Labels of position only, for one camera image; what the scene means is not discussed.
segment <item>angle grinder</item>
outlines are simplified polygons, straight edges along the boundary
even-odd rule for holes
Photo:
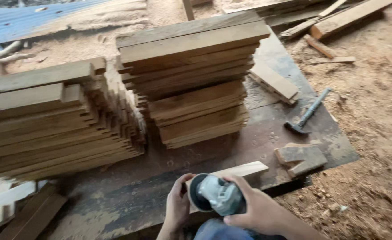
[[[246,212],[246,200],[237,185],[215,175],[201,173],[193,177],[188,194],[201,212],[215,210],[221,216]]]

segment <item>grinding disc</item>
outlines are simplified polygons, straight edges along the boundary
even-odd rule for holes
[[[199,211],[210,212],[212,211],[211,204],[207,199],[198,194],[199,184],[208,176],[206,173],[200,173],[192,178],[190,189],[187,191],[189,200]]]

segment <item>hammer head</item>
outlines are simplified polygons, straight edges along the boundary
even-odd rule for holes
[[[292,124],[289,121],[286,121],[286,123],[284,124],[285,128],[298,133],[298,134],[309,134],[310,132],[305,132],[303,130],[301,130],[301,127],[298,124]]]

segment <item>workbench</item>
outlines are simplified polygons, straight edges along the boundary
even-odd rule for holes
[[[215,172],[252,161],[270,169],[257,176],[254,187],[267,190],[291,182],[273,153],[288,143],[315,144],[326,156],[323,169],[346,164],[358,155],[338,124],[321,105],[307,122],[302,138],[283,127],[295,121],[314,102],[316,93],[273,34],[256,52],[273,70],[300,90],[295,106],[279,102],[260,85],[247,80],[246,106],[250,120],[240,132],[166,150],[158,136],[149,136],[146,153],[110,166],[59,179],[71,200],[51,222],[48,239],[112,239],[164,221],[167,195],[175,180],[187,173]]]

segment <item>blue metal sheet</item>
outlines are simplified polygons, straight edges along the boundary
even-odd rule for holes
[[[0,8],[0,43],[27,36],[39,26],[66,14],[110,0],[87,0],[74,3],[57,3],[24,8]],[[48,9],[35,12],[38,8]]]

